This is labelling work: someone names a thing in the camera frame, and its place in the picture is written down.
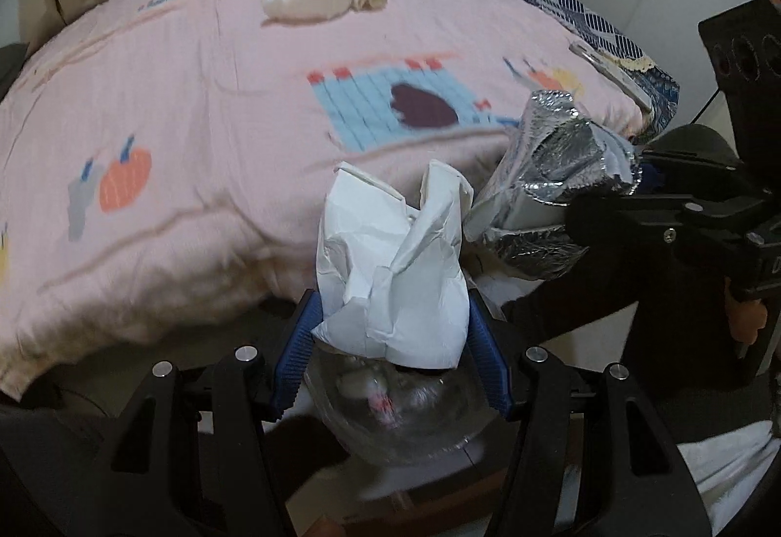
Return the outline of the right hand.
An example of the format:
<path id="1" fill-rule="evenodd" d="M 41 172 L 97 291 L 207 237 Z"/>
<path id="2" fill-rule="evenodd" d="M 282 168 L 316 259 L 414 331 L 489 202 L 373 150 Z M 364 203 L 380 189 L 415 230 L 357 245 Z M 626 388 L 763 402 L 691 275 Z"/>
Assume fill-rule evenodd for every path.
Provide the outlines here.
<path id="1" fill-rule="evenodd" d="M 768 320 L 764 304 L 760 300 L 739 302 L 732 296 L 731 285 L 725 283 L 725 312 L 733 339 L 744 345 L 755 344 Z"/>

